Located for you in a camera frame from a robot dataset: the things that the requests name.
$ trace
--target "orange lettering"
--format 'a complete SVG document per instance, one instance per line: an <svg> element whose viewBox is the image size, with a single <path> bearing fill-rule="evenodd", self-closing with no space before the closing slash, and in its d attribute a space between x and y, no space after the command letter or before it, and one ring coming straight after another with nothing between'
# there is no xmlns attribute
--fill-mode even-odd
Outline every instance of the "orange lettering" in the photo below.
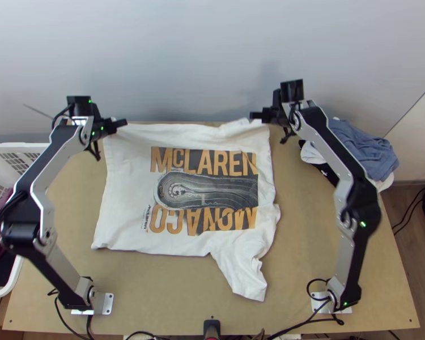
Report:
<svg viewBox="0 0 425 340"><path fill-rule="evenodd" d="M186 219L188 221L188 235L195 236L197 234L198 221L200 220L201 209L196 209L193 211L191 209L187 210Z"/></svg>
<svg viewBox="0 0 425 340"><path fill-rule="evenodd" d="M173 149L166 148L164 159L160 156L160 148L158 146L151 147L151 172L156 172L156 164L158 165L159 172L172 170L172 154Z"/></svg>
<svg viewBox="0 0 425 340"><path fill-rule="evenodd" d="M235 166L239 165L239 160L235 160L235 156L240 154L239 151L230 151L230 176L242 176L242 171L235 171Z"/></svg>
<svg viewBox="0 0 425 340"><path fill-rule="evenodd" d="M213 167L211 166L209 150L203 150L202 156L200 157L200 164L198 165L197 174L201 175L204 169L206 169L208 175L213 174Z"/></svg>
<svg viewBox="0 0 425 340"><path fill-rule="evenodd" d="M235 212L235 230L243 230L245 211L239 209Z"/></svg>
<svg viewBox="0 0 425 340"><path fill-rule="evenodd" d="M204 208L203 209L203 231L215 231L216 230L216 221L219 219L220 209L215 209L215 219L211 215L211 209Z"/></svg>
<svg viewBox="0 0 425 340"><path fill-rule="evenodd" d="M224 209L222 212L222 218L218 220L217 225L222 231L230 230L233 225L233 209L230 209L230 208Z"/></svg>
<svg viewBox="0 0 425 340"><path fill-rule="evenodd" d="M219 174L219 167L222 169L222 175L228 176L227 172L228 156L226 151L214 151L214 175Z"/></svg>
<svg viewBox="0 0 425 340"><path fill-rule="evenodd" d="M248 169L247 169L247 165L249 164L250 169L252 170L252 173L254 175L258 174L258 169L257 169L257 155L254 153L252 154L252 161L249 160L249 155L247 154L247 152L243 152L243 175L247 176L248 174Z"/></svg>
<svg viewBox="0 0 425 340"><path fill-rule="evenodd" d="M184 172L195 173L195 170L189 169L189 157L190 157L190 150L186 149L186 152L184 154Z"/></svg>
<svg viewBox="0 0 425 340"><path fill-rule="evenodd" d="M175 215L175 211L174 210L169 210L168 211L168 215L169 216L174 216ZM173 223L167 223L167 230L169 233L172 234L177 234L182 230L182 220L181 220L181 225L180 225L180 220L178 219L178 223L176 224L176 229L173 228Z"/></svg>
<svg viewBox="0 0 425 340"><path fill-rule="evenodd" d="M162 210L162 217L160 219L159 228L156 227L156 220L158 219L158 212L159 209ZM150 230L154 233L160 233L163 232L165 229L165 219L167 218L167 211L162 208L161 205L157 204L154 206L151 214L151 222L150 222Z"/></svg>
<svg viewBox="0 0 425 340"><path fill-rule="evenodd" d="M255 229L255 220L257 219L257 207L245 208L245 214L247 215L247 221L249 221L249 229Z"/></svg>
<svg viewBox="0 0 425 340"><path fill-rule="evenodd" d="M184 155L184 150L183 149L175 149L173 151L173 165L175 167L181 168L182 167L182 159L180 159L178 161L178 154L180 156L183 156Z"/></svg>

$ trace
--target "white t-shirt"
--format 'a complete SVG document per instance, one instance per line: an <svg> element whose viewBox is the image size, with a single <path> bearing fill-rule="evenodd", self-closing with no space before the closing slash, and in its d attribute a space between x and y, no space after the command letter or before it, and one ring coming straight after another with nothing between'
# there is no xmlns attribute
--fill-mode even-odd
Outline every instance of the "white t-shirt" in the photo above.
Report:
<svg viewBox="0 0 425 340"><path fill-rule="evenodd" d="M266 125L130 124L104 153L93 249L211 253L234 293L264 301L260 258L280 218Z"/></svg>

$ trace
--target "laundry basket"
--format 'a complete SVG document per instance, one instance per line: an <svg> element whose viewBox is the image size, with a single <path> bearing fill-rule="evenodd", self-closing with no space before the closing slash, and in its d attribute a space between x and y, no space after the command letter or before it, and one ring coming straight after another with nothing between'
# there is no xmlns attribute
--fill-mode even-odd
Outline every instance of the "laundry basket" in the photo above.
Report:
<svg viewBox="0 0 425 340"><path fill-rule="evenodd" d="M14 187L16 181L48 145L48 143L0 143L0 198L7 188ZM8 294L14 287L22 262L20 256L14 258L8 280L4 286L0 286L0 297Z"/></svg>

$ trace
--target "cable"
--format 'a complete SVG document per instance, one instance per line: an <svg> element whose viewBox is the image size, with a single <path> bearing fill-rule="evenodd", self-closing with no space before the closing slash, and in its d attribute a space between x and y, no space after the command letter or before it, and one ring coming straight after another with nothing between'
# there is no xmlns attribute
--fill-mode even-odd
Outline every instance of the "cable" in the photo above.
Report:
<svg viewBox="0 0 425 340"><path fill-rule="evenodd" d="M95 340L93 335L91 334L91 331L90 331L91 320L93 320L93 315L88 315L88 317L87 317L87 335L90 338L90 340Z"/></svg>
<svg viewBox="0 0 425 340"><path fill-rule="evenodd" d="M423 191L425 191L425 188L421 189L421 190L417 193L417 195L414 197L414 199L411 201L411 203L410 203L410 204L409 204L409 206L407 207L407 209L406 209L406 211L405 211L405 214L403 215L403 217L402 217L401 221L400 221L400 222L398 222L395 226L393 226L393 227L392 227L392 229L395 229L396 227L398 227L400 224L402 224L402 223L403 223L403 221L404 221L404 220L405 220L405 218L406 218L407 213L409 212L409 209L411 208L411 206L413 206L413 204L414 204L415 200L419 197L420 193L421 193L421 192L423 192Z"/></svg>
<svg viewBox="0 0 425 340"><path fill-rule="evenodd" d="M63 319L63 317L61 316L60 309L58 308L58 303L57 303L57 301L58 301L58 297L56 297L56 298L55 298L55 300L54 300L55 309L57 310L58 317L60 318L60 320L61 320L61 322L64 324L64 326L65 326L66 328L68 328L68 329L69 329L69 331L70 331L71 333L73 333L76 337L78 337L78 338L80 338L80 339L83 339L83 340L92 340L92 339L90 339L90 338L87 338L87 337L84 337L84 336L80 335L80 334L79 334L79 333L77 333L74 329L72 329L71 327L69 327L69 326L68 326L68 324L65 322L65 320L64 320L64 319Z"/></svg>
<svg viewBox="0 0 425 340"><path fill-rule="evenodd" d="M65 107L63 110L61 110L60 112L58 112L55 117L53 117L52 119L52 130L55 127L55 123L57 122L57 119L59 119L61 116L65 116L65 112L68 111L71 106L73 106L72 104L69 104L67 107Z"/></svg>
<svg viewBox="0 0 425 340"><path fill-rule="evenodd" d="M329 280L325 280L325 279L313 279L313 280L310 280L310 281L309 281L309 283L307 283L307 294L308 294L308 296L310 296L310 298L312 298L313 300L316 300L316 301L326 301L326 300L330 300L330 297L328 297L328 296L318 298L318 297L313 296L313 295L310 293L310 285L311 285L313 282L317 282L317 281L321 281L321 282L324 282L324 283L326 283L326 284L327 284Z"/></svg>
<svg viewBox="0 0 425 340"><path fill-rule="evenodd" d="M420 203L422 203L422 201L423 201L423 199L421 199L419 202L417 202L416 204L415 204L415 206L413 207L413 209L411 210L411 214L409 215L409 218L407 219L407 221L406 221L406 223L399 229L399 230L397 230L394 234L393 234L393 236L396 236L400 231L402 231L403 230L403 228L404 227L406 227L407 225L408 225L408 223L409 223L409 221L411 221L411 217L413 217L413 213L414 213L414 210L415 210L415 208L420 204Z"/></svg>
<svg viewBox="0 0 425 340"><path fill-rule="evenodd" d="M392 334L395 339L400 340L400 338L394 332L392 332L391 330L388 330L388 332Z"/></svg>
<svg viewBox="0 0 425 340"><path fill-rule="evenodd" d="M315 323L315 322L321 322L321 321L335 321L336 323L338 323L340 326L342 326L342 325L344 325L345 324L345 322L343 321L343 320L340 320L340 319L338 319L337 317L336 317L336 315L335 314L331 314L332 315L332 317L331 318L321 318L321 319L316 319L316 320L312 320L313 318L314 318L314 316L316 315L316 314L318 314L318 312L321 310L321 308L323 308L324 306L326 306L330 301L331 301L331 298L328 296L328 297L326 297L326 298L317 298L317 297L314 297L314 296L312 296L311 295L311 293L310 293L310 290L309 290L309 288L310 288L310 285L313 283L313 282L316 282L316 281L322 281L322 282L325 282L325 283L327 283L328 282L328 280L324 280L324 279L313 279L313 280L311 280L309 283L307 283L307 294L309 295L309 297L310 298L312 298L313 300L317 300L317 301L324 301L319 307L318 307L318 309L316 309L314 312L313 312L313 314L312 315L310 315L310 317L307 319L307 320L305 320L305 321L303 321L303 322L300 322L300 323L298 323L297 325L294 325L294 326L292 326L292 327L290 327L290 328L287 328L287 329L284 329L284 330L281 330L281 331L279 331L279 332L277 332L277 333L275 333L275 334L273 334L273 335L271 335L271 336L269 336L268 338L267 338L267 340L273 340L273 339L275 339L276 337L279 337L279 336L281 336L281 335L284 335L285 333L288 333L288 332L290 332L290 331L292 331L293 329L296 329L296 328L299 328L299 327L302 327L302 326L304 326L304 325L307 325L307 324L312 324L312 323Z"/></svg>
<svg viewBox="0 0 425 340"><path fill-rule="evenodd" d="M137 335L137 334L144 334L144 335L147 335L147 336L151 337L151 339L149 339L149 340L155 340L155 338L157 338L157 339L163 339L163 340L169 340L167 338L156 337L154 334L148 333L147 331L143 331L143 330L135 331L134 333L132 333L131 335L129 335L126 338L126 340L130 340L130 338L132 338L134 335Z"/></svg>
<svg viewBox="0 0 425 340"><path fill-rule="evenodd" d="M55 295L55 294L58 294L58 291L57 291L56 288L52 289L50 292L47 293L48 296ZM60 309L58 307L58 296L54 299L54 304L55 304L55 309L57 310L57 314L58 314L59 319L64 324L64 326L69 329L69 331L71 333L73 333L75 336L77 336L77 337L79 337L80 339L83 339L83 340L94 340L93 338L90 337L90 334L89 334L89 331L88 331L88 328L90 328L90 322L91 322L90 316L92 317L93 315L89 315L88 319L87 319L87 334L89 336L87 338L87 337L84 337L83 335L80 335L74 329L69 327L68 324L66 323L65 319L63 319L63 317L61 316L61 313L60 313Z"/></svg>

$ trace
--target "wooden table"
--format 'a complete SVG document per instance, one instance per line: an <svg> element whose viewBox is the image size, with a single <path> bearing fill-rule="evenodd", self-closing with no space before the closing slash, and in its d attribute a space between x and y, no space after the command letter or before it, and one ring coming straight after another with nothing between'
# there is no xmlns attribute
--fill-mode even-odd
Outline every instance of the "wooden table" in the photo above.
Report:
<svg viewBox="0 0 425 340"><path fill-rule="evenodd" d="M335 226L333 187L300 160L297 138L279 144L281 128L271 126L276 203L282 218L273 246L263 258L268 288L264 303L234 295L207 256L155 256L108 249L91 250L105 185L106 166L84 152L73 157L49 189L56 207L58 242L81 275L93 277L99 290L115 294L110 316L95 316L96 334L202 334L203 321L221 321L223 334L275 333L310 314L305 291L313 278L333 275L339 230ZM362 299L344 326L319 322L302 333L360 332L417 328L419 321L385 209L365 255ZM33 332L67 330L56 314L49 282L25 261L5 318L5 329ZM62 311L68 324L84 333L86 318Z"/></svg>

